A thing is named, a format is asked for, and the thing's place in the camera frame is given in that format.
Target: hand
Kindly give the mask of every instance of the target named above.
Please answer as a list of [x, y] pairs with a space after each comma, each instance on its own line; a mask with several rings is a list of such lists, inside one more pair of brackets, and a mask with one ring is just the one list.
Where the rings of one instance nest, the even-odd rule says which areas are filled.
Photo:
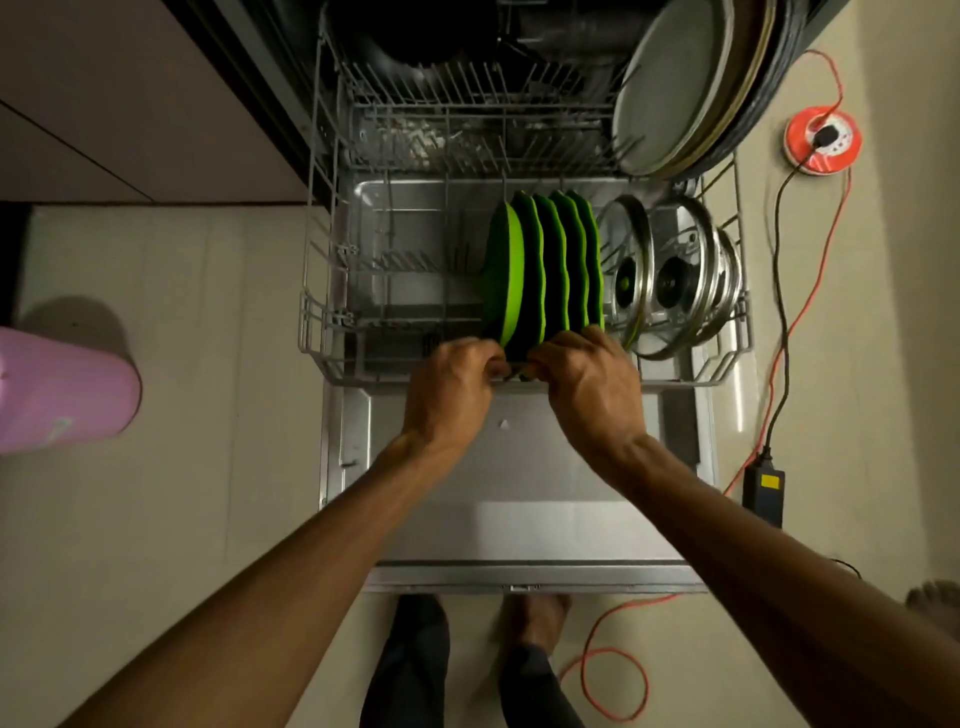
[[410, 379], [403, 434], [459, 459], [487, 417], [491, 377], [509, 373], [503, 349], [491, 339], [441, 344]]
[[607, 478], [646, 436], [639, 372], [597, 326], [582, 334], [561, 331], [527, 358], [532, 362], [527, 374], [550, 385], [550, 406], [566, 439]]

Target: left hand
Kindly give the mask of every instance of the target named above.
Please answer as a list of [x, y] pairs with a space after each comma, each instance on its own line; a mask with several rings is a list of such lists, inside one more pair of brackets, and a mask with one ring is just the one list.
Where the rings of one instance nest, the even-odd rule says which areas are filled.
[[410, 379], [402, 434], [459, 459], [487, 417], [491, 377], [509, 373], [506, 354], [492, 339], [441, 344]]

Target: black pants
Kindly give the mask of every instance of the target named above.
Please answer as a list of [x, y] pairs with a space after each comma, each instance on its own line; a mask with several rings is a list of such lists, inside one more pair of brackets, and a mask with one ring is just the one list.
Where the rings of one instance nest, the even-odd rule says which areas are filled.
[[[360, 728], [442, 728], [450, 630], [432, 595], [404, 595], [367, 689]], [[546, 653], [521, 644], [500, 673], [500, 705], [510, 728], [583, 728], [560, 690]]]

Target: green plate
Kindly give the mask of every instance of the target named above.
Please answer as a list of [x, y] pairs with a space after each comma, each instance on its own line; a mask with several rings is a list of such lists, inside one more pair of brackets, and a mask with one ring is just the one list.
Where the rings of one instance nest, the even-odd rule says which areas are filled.
[[546, 294], [543, 271], [543, 227], [537, 205], [526, 192], [517, 192], [511, 205], [523, 230], [523, 297], [514, 337], [507, 347], [509, 361], [526, 361], [527, 352], [543, 341], [546, 328], [543, 303]]
[[523, 231], [507, 203], [500, 203], [490, 219], [480, 286], [483, 336], [506, 347], [516, 331], [523, 296]]
[[534, 195], [537, 217], [543, 229], [543, 340], [549, 341], [559, 331], [570, 328], [566, 313], [570, 299], [570, 277], [566, 274], [566, 234], [560, 224], [557, 207], [543, 195]]
[[557, 206], [560, 224], [566, 233], [566, 273], [570, 276], [570, 300], [566, 305], [569, 327], [580, 331], [589, 323], [587, 297], [589, 277], [587, 274], [587, 232], [580, 222], [580, 214], [573, 200], [560, 190], [550, 195]]
[[591, 324], [604, 328], [603, 320], [603, 271], [600, 270], [600, 229], [593, 217], [593, 205], [573, 190], [566, 193], [577, 206], [580, 222], [587, 234], [587, 277], [589, 291], [587, 296], [587, 315]]

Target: right hand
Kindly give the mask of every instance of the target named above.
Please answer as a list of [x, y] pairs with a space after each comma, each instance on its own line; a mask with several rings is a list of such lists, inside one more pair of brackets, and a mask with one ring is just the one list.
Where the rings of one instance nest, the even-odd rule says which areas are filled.
[[550, 385], [566, 439], [600, 475], [646, 437], [640, 373], [600, 327], [561, 331], [527, 358], [527, 374]]

